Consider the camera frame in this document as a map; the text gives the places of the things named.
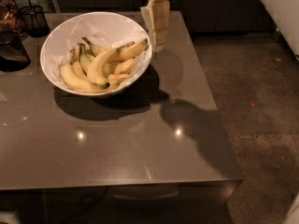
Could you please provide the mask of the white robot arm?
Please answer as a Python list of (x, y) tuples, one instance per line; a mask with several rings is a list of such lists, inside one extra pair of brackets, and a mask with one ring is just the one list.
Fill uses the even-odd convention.
[(299, 60), (299, 0), (260, 0), (279, 32)]

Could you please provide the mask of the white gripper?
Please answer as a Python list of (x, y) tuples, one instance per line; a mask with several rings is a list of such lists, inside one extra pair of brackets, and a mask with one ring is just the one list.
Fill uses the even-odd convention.
[(141, 16), (149, 30), (155, 52), (162, 51), (168, 34), (170, 2), (168, 0), (149, 0), (148, 7), (141, 7)]

